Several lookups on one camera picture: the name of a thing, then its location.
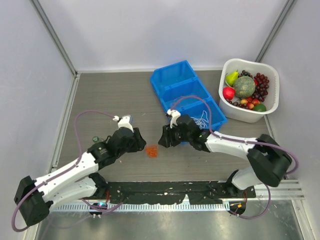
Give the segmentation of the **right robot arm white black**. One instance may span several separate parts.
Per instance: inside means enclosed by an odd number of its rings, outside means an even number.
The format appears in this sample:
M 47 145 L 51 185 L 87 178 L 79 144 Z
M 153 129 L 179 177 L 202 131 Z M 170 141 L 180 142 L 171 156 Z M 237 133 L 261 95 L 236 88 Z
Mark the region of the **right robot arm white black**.
M 208 128 L 201 129 L 187 114 L 173 117 L 170 124 L 162 127 L 158 144 L 169 148 L 183 142 L 197 151 L 224 153 L 248 160 L 249 167 L 235 170 L 225 182 L 226 193 L 233 198 L 254 185 L 277 187 L 293 161 L 267 134 L 258 138 L 225 135 Z

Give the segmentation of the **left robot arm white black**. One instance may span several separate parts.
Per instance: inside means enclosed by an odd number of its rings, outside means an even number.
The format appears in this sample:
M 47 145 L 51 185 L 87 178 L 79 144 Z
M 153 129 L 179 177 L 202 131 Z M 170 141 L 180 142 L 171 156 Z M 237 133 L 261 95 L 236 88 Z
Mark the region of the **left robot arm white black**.
M 98 171 L 123 154 L 140 152 L 145 146 L 139 128 L 121 127 L 58 170 L 36 179 L 22 178 L 14 196 L 16 209 L 11 224 L 15 225 L 17 213 L 21 214 L 26 227 L 31 227 L 65 203 L 87 197 L 102 199 L 107 192 L 107 183 Z

